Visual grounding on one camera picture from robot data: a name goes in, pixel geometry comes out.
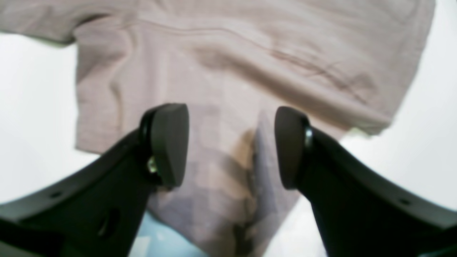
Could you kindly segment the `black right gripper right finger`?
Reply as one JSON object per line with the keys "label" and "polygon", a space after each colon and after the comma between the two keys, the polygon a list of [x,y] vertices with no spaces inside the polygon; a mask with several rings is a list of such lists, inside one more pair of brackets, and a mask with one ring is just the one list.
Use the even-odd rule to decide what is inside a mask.
{"label": "black right gripper right finger", "polygon": [[456,211],[372,171],[303,112],[279,107],[274,133],[282,185],[310,202],[327,256],[456,256]]}

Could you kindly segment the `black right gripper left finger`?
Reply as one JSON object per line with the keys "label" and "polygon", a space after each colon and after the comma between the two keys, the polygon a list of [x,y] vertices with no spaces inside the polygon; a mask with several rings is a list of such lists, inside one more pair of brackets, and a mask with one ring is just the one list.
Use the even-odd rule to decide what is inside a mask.
{"label": "black right gripper left finger", "polygon": [[1,204],[2,257],[127,257],[150,194],[184,179],[186,104],[163,104],[80,171]]}

